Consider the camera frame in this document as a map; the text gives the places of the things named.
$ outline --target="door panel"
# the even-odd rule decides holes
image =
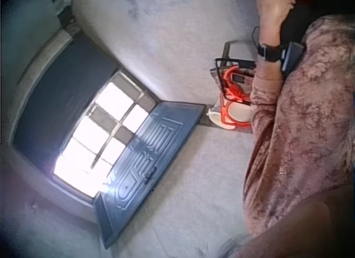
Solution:
[[[108,176],[108,191],[100,193],[95,201],[95,206],[100,208],[97,216],[105,235],[105,247],[119,236],[160,179],[197,124],[203,109],[202,105],[162,102],[133,137]],[[105,215],[99,214],[102,207]],[[107,222],[111,233],[104,231]]]

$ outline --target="pink floral dress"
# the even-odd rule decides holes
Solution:
[[[302,200],[353,183],[354,20],[320,18],[309,27],[307,52],[285,81],[253,81],[255,148],[244,185],[253,235]]]

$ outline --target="smartwatch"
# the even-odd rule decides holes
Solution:
[[[267,44],[259,44],[257,52],[265,61],[269,62],[283,60],[285,56],[285,50],[281,45],[270,46]]]

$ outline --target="bright window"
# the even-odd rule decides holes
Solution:
[[[128,117],[123,121],[123,125],[132,132],[136,132],[147,116],[148,112],[139,105],[136,105],[131,113],[129,113]]]
[[[116,120],[120,120],[133,104],[133,100],[113,83],[107,85],[95,102]]]
[[[90,197],[105,187],[107,175],[155,104],[137,85],[124,81],[129,80],[113,77],[91,103],[54,169],[62,181]]]

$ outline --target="person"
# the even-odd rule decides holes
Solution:
[[[260,44],[279,46],[295,0],[256,1]],[[219,257],[355,257],[354,40],[354,15],[322,16],[286,80],[280,60],[258,57],[244,184],[253,239]]]

